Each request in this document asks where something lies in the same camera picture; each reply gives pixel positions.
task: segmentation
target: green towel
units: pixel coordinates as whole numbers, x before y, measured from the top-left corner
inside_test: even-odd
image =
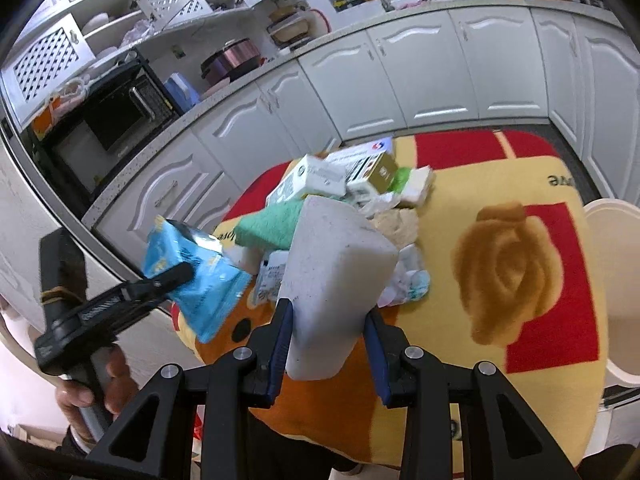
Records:
[[[262,211],[243,216],[236,228],[236,244],[263,251],[291,248],[303,200],[280,202]]]
[[[404,186],[409,181],[409,177],[411,176],[411,168],[398,168],[394,179],[391,181],[389,185],[388,191],[393,193],[402,193]]]

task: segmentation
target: white foam block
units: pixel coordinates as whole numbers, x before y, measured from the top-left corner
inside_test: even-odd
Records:
[[[353,206],[307,197],[278,295],[294,309],[289,377],[340,371],[397,262],[398,250]]]

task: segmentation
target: blue snack bag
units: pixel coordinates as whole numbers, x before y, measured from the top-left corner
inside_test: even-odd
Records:
[[[168,296],[178,304],[198,340],[208,343],[238,303],[251,275],[222,255],[222,245],[214,237],[156,217],[146,238],[142,272],[152,278],[181,262],[193,266],[194,279]]]

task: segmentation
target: plastic bag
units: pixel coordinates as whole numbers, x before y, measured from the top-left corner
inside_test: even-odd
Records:
[[[133,28],[124,35],[124,38],[122,38],[122,42],[120,43],[120,48],[127,46],[134,41],[151,36],[153,33],[154,28],[149,20],[139,20]]]
[[[247,272],[214,250],[219,248],[219,243],[202,231],[170,223],[160,216],[156,217],[156,225],[147,237],[142,269],[146,277],[152,278],[181,262],[193,266],[194,279],[168,296],[178,304],[202,343],[213,339],[251,280]]]
[[[40,113],[31,121],[31,128],[38,140],[44,139],[64,115],[84,101],[88,91],[88,81],[82,76],[78,76],[67,81],[62,88],[52,92]]]
[[[394,273],[380,294],[378,306],[393,306],[420,300],[429,290],[431,277],[424,269],[424,262],[415,244],[399,253]]]
[[[373,218],[373,215],[376,213],[382,213],[383,211],[388,211],[389,209],[395,208],[400,203],[400,195],[398,193],[383,193],[382,195],[378,195],[373,197],[367,203],[365,203],[359,211],[366,218]]]

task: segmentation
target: human hand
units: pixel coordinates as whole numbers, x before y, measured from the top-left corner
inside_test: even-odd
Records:
[[[111,382],[104,393],[104,405],[114,416],[118,416],[124,405],[138,392],[138,385],[131,378],[127,359],[117,345],[111,349],[107,373],[111,377]],[[91,433],[79,410],[94,403],[94,394],[91,390],[75,381],[63,381],[62,386],[56,388],[56,402],[78,435],[92,442]]]

